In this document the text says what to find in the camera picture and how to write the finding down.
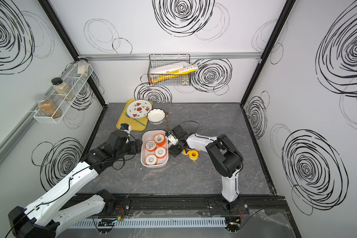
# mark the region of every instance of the black circle drawing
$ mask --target black circle drawing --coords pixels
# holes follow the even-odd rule
[[[52,56],[54,52],[54,36],[49,25],[37,14],[28,11],[21,11],[24,18],[27,20],[32,33],[34,35],[34,53],[33,56],[44,59]],[[27,50],[30,50],[30,45],[27,42]]]
[[[267,127],[267,107],[270,104],[270,96],[268,102],[264,102],[262,96],[268,95],[267,91],[263,91],[261,96],[253,97],[246,108],[246,115],[250,121],[251,128],[257,139],[261,138]]]
[[[63,116],[63,122],[67,128],[74,130],[80,127],[84,121],[85,111],[77,110],[74,107],[69,110],[64,109],[65,115]]]
[[[270,54],[270,63],[277,64],[283,58],[283,45],[281,43],[276,43]]]
[[[100,93],[102,95],[105,94],[105,89],[100,85],[99,77],[97,76],[97,74],[94,71],[91,74],[91,78],[94,81],[94,83],[96,84],[96,86],[98,87]],[[97,97],[95,96],[94,92],[92,93],[92,96],[93,96],[94,99],[97,99]]]
[[[329,28],[316,53],[316,74],[329,91],[357,97],[357,1]]]
[[[284,143],[282,154],[286,177],[297,197],[319,210],[343,202],[349,183],[347,171],[338,152],[323,136],[311,130],[295,131]]]
[[[75,79],[72,85],[75,85],[73,91],[76,98],[71,104],[71,107],[79,111],[86,110],[94,101],[94,92],[83,79]]]
[[[292,201],[295,203],[295,206],[305,215],[312,215],[313,213],[313,206],[309,205],[307,202],[304,201],[304,198],[302,196],[300,196],[298,193],[296,193],[295,188],[300,187],[299,185],[295,184],[294,186],[292,186],[292,190],[291,190],[291,197],[292,197]],[[307,195],[307,200],[312,202],[311,197]]]
[[[195,36],[204,41],[218,39],[228,29],[229,24],[229,11],[223,5],[214,3],[212,16],[203,28],[195,32]]]
[[[171,103],[170,90],[162,85],[142,83],[135,88],[133,96],[136,100],[143,99],[153,103]]]
[[[40,167],[40,181],[45,191],[51,189],[79,162],[83,146],[74,138],[64,138],[55,144],[42,142],[32,151],[32,163]]]
[[[357,88],[357,85],[349,85],[347,87],[354,89]],[[357,97],[349,97],[342,94],[339,106],[347,124],[357,130]]]
[[[176,89],[177,92],[184,93],[184,94],[190,94],[190,93],[197,91],[197,89],[193,88],[192,86],[184,86],[184,85],[177,86],[177,85],[175,85],[174,88]]]
[[[276,156],[280,159],[282,158],[283,145],[290,135],[291,135],[290,129],[284,124],[278,123],[271,128],[270,131],[271,149],[276,154]]]
[[[198,71],[192,74],[193,88],[206,93],[226,93],[225,87],[230,82],[233,71],[228,59],[198,59],[194,64],[197,64]]]
[[[271,20],[263,24],[258,30],[255,32],[252,40],[251,46],[256,51],[263,51],[266,47],[266,44],[271,36],[271,33],[276,25],[277,19]],[[270,54],[270,62],[271,64],[277,64],[283,57],[284,48],[282,42],[286,37],[286,33],[288,30],[288,23],[285,22],[282,28],[281,33],[275,41],[275,45],[271,50]]]
[[[183,37],[207,24],[214,0],[152,0],[152,6],[160,27],[173,36]]]
[[[23,72],[34,50],[32,30],[20,10],[12,1],[0,0],[0,74]]]
[[[131,54],[132,52],[131,43],[121,38],[115,26],[105,19],[88,20],[83,27],[83,33],[88,43],[97,50],[118,54]]]

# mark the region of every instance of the spice jar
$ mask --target spice jar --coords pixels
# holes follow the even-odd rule
[[[78,61],[77,74],[81,74],[83,77],[87,76],[89,70],[89,61],[86,58],[80,58]]]
[[[70,91],[71,88],[67,83],[62,81],[61,78],[54,78],[52,79],[52,84],[54,90],[60,94],[60,97],[65,100],[72,100],[74,98],[74,93],[73,91]]]
[[[52,99],[49,99],[45,94],[37,95],[35,100],[38,103],[38,108],[43,111],[46,116],[53,116],[53,118],[58,118],[62,115],[61,109],[57,110],[58,107],[56,103]]]

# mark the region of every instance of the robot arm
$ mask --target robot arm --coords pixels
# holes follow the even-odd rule
[[[243,157],[227,136],[207,137],[187,133],[180,125],[166,135],[172,143],[169,153],[174,157],[186,148],[207,151],[215,169],[222,176],[222,196],[230,207],[238,203],[238,173],[242,169]]]
[[[18,238],[54,238],[86,217],[113,210],[113,195],[102,190],[86,201],[60,211],[85,184],[124,155],[140,153],[141,146],[141,140],[130,141],[127,132],[112,132],[106,143],[84,155],[77,166],[42,197],[25,208],[18,206],[8,214],[11,226],[14,226],[13,235]]]

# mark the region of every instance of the table surface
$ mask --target table surface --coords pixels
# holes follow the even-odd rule
[[[111,132],[117,130],[116,123],[125,103],[111,103],[95,136],[92,148],[108,139]],[[246,126],[243,113],[238,103],[155,103],[153,108],[169,111],[169,127],[174,128],[182,121],[197,121],[200,127],[197,133],[203,136],[225,134],[242,154],[243,170],[239,173],[239,191],[241,194],[270,194],[257,152]],[[166,131],[166,121],[160,125],[147,124],[144,131],[132,131],[136,139],[141,139],[146,131]],[[198,126],[193,122],[181,125],[187,132],[195,131]],[[117,161],[114,167],[120,168],[123,161]],[[140,162],[140,154],[126,161],[121,170],[111,167],[94,178],[83,188],[81,193],[96,193],[106,189],[111,193],[149,193],[149,194],[220,194],[221,175],[215,170],[207,153],[199,152],[196,161],[186,155],[176,158],[169,156],[168,163],[162,168],[149,169]]]

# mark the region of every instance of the gold fork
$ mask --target gold fork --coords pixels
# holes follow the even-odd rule
[[[168,116],[169,116],[168,109],[165,109],[165,117],[167,118],[167,131],[169,131]]]

